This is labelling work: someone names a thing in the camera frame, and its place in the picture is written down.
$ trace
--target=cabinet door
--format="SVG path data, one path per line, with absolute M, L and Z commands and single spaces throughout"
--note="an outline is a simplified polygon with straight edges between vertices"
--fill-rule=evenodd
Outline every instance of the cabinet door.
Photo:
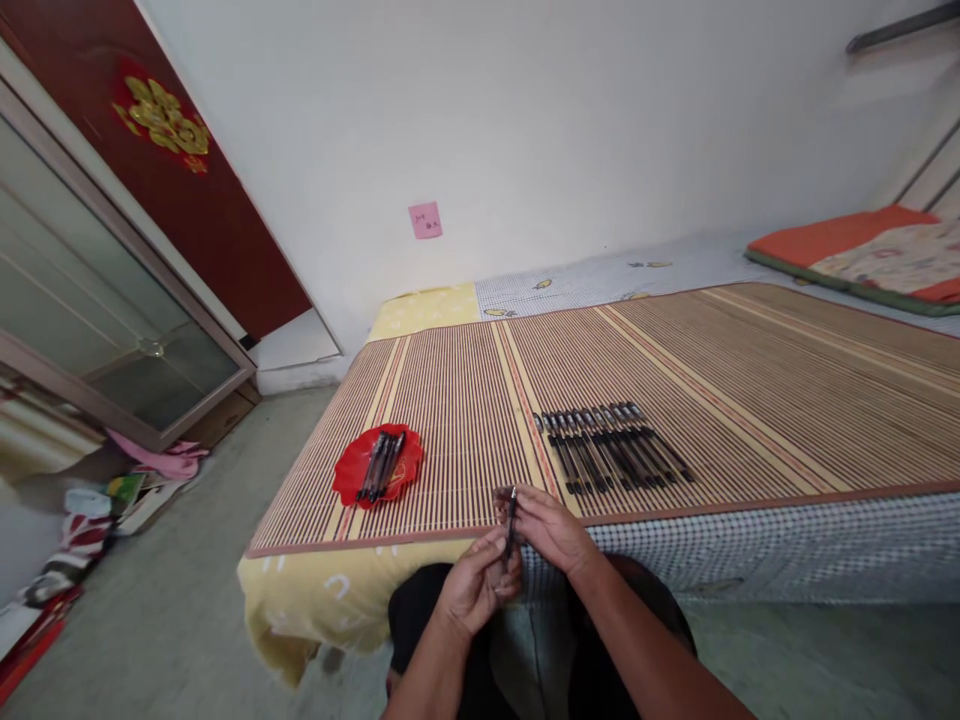
M 154 142 L 131 113 L 136 77 L 195 120 L 132 0 L 0 0 L 0 36 L 247 333 L 262 338 L 311 308 L 216 140 L 205 154 L 164 129 Z
M 164 449 L 249 358 L 3 83 L 0 157 L 0 363 Z

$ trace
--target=person's left hand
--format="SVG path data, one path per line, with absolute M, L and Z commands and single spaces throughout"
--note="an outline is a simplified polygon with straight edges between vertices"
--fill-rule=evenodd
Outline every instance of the person's left hand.
M 496 527 L 476 540 L 450 570 L 434 612 L 472 639 L 503 603 L 520 593 L 520 543 L 514 542 L 507 567 L 507 530 Z

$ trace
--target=woven mat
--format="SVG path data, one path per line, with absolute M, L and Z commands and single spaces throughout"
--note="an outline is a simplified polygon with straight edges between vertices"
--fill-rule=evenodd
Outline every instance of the woven mat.
M 570 495 L 533 413 L 635 400 L 697 481 Z M 420 478 L 344 508 L 333 466 L 363 430 L 421 433 Z M 587 525 L 960 490 L 960 340 L 742 284 L 367 345 L 248 556 L 476 535 L 530 483 Z

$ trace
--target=black pants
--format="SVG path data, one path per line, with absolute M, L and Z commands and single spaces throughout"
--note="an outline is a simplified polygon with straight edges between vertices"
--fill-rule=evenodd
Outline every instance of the black pants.
M 651 612 L 696 655 L 686 618 L 667 587 L 639 563 L 617 557 L 611 560 Z M 437 564 L 420 568 L 390 598 L 388 612 L 394 647 L 390 665 L 401 675 L 410 664 L 451 567 Z M 613 660 L 569 585 L 567 597 L 577 639 L 568 693 L 570 720 L 639 718 Z M 457 715 L 461 720 L 517 717 L 493 678 L 490 641 L 491 629 L 487 625 L 470 646 Z

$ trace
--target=red door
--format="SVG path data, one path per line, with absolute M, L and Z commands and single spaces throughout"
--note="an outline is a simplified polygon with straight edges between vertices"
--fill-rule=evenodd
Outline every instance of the red door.
M 132 0 L 0 0 L 0 36 L 251 336 L 310 309 Z

